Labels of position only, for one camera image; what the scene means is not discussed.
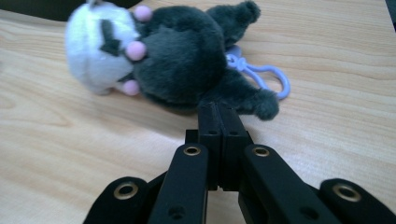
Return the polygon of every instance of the wood grain surface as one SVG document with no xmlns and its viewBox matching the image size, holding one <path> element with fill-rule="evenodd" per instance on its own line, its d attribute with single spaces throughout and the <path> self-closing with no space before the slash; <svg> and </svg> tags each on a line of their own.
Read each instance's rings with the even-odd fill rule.
<svg viewBox="0 0 396 224">
<path fill-rule="evenodd" d="M 316 188 L 348 179 L 396 212 L 396 34 L 385 1 L 257 2 L 262 16 L 238 45 L 250 63 L 281 68 L 291 95 L 272 121 L 241 117 L 255 143 Z M 81 223 L 111 181 L 166 171 L 196 127 L 195 114 L 142 97 L 93 95 L 69 74 L 63 22 L 0 11 L 0 223 Z M 208 196 L 207 223 L 244 223 L 236 193 Z"/>
</svg>

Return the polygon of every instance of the plush toy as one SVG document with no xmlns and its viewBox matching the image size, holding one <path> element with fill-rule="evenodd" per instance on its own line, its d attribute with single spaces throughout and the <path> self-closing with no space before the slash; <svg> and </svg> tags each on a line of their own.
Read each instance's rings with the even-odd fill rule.
<svg viewBox="0 0 396 224">
<path fill-rule="evenodd" d="M 133 72 L 133 61 L 141 60 L 146 46 L 136 41 L 139 33 L 134 20 L 148 21 L 148 7 L 137 7 L 134 15 L 102 0 L 88 0 L 71 15 L 65 34 L 66 56 L 74 77 L 88 90 L 105 95 L 112 88 L 128 95 L 138 94 L 134 80 L 119 82 Z M 124 50 L 129 45 L 129 56 Z"/>
<path fill-rule="evenodd" d="M 96 11 L 96 7 L 100 6 L 85 6 L 86 10 L 92 11 Z M 79 68 L 91 69 L 90 78 L 80 79 L 88 89 L 107 93 L 108 88 L 115 87 L 125 92 L 125 84 L 132 81 L 146 98 L 168 108 L 194 109 L 198 105 L 217 102 L 234 107 L 241 114 L 255 114 L 260 119 L 272 119 L 277 114 L 276 94 L 252 86 L 239 72 L 227 67 L 225 57 L 225 50 L 241 39 L 248 26 L 259 18 L 260 9 L 255 3 L 246 1 L 236 6 L 217 6 L 207 12 L 195 7 L 162 7 L 152 15 L 147 14 L 146 20 L 139 21 L 134 16 L 134 20 L 129 22 L 125 22 L 126 13 L 124 16 L 120 12 L 101 14 L 93 22 L 96 24 L 91 24 L 95 26 L 91 34 L 96 35 L 94 43 L 86 38 L 84 42 L 67 44 L 70 35 L 66 35 L 67 50 L 81 45 L 80 58 L 88 58 L 88 63 L 81 63 L 85 67 Z M 69 27 L 76 27 L 71 25 L 76 17 L 72 16 Z M 87 23 L 86 18 L 79 20 Z M 120 24 L 127 24 L 130 29 Z M 118 34 L 120 26 L 125 28 L 125 34 Z M 106 42 L 117 40 L 121 42 L 120 46 L 112 48 L 110 44 L 110 50 L 103 51 L 106 48 L 101 46 Z M 143 58 L 132 57 L 134 61 L 128 62 L 123 49 L 136 40 L 143 49 L 143 53 L 138 53 Z M 132 52 L 127 54 L 129 58 L 133 55 Z M 80 61 L 80 58 L 68 53 L 72 73 L 71 62 Z M 87 85 L 87 79 L 96 85 L 104 83 L 104 80 L 113 84 L 97 89 Z"/>
</svg>

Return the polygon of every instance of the keychain clip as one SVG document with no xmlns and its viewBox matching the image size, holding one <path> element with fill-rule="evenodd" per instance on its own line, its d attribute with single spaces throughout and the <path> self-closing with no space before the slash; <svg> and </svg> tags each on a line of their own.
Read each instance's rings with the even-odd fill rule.
<svg viewBox="0 0 396 224">
<path fill-rule="evenodd" d="M 259 85 L 260 88 L 271 90 L 268 88 L 265 81 L 256 73 L 256 72 L 271 72 L 273 73 L 280 81 L 282 85 L 282 91 L 277 92 L 277 99 L 282 100 L 288 97 L 290 93 L 290 83 L 288 77 L 277 67 L 272 65 L 264 65 L 264 66 L 255 66 L 251 65 L 247 62 L 247 60 L 242 56 L 242 50 L 233 45 L 226 51 L 227 64 L 229 68 L 236 69 L 239 72 L 243 72 L 249 77 L 253 78 L 253 80 Z"/>
</svg>

